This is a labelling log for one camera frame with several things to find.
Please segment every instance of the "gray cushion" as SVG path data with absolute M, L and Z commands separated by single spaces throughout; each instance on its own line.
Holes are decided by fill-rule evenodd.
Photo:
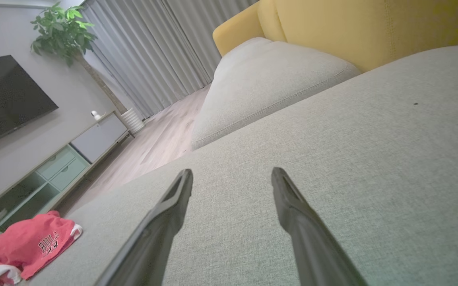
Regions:
M 195 150 L 264 116 L 357 76 L 348 62 L 254 38 L 220 61 L 192 134 Z
M 298 284 L 273 166 L 370 285 L 458 285 L 458 47 L 369 71 L 95 199 L 31 284 L 93 284 L 184 168 L 192 197 L 164 285 Z

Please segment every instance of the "yellow armchair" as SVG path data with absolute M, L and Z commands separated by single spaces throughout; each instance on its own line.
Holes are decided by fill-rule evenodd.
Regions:
M 213 33 L 222 55 L 253 37 L 311 47 L 365 72 L 458 45 L 458 0 L 260 0 Z

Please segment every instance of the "curtain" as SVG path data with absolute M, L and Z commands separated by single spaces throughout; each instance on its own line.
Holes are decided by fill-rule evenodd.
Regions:
M 88 0 L 93 49 L 145 117 L 213 80 L 218 25 L 256 0 Z
M 221 56 L 213 31 L 258 0 L 164 0 L 178 19 L 210 81 Z

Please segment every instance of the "television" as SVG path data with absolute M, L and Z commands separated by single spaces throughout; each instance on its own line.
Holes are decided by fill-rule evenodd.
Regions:
M 12 56 L 0 56 L 0 138 L 57 108 Z

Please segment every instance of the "drawer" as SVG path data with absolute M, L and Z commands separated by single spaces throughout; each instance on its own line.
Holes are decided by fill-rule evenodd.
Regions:
M 75 155 L 73 154 L 72 150 L 70 148 L 64 148 L 58 154 L 52 156 L 45 164 L 41 165 L 37 172 L 40 173 L 45 179 L 49 180 L 74 158 Z
M 86 166 L 79 159 L 75 159 L 68 166 L 64 167 L 50 182 L 58 188 L 64 190 L 69 183 L 71 183 Z

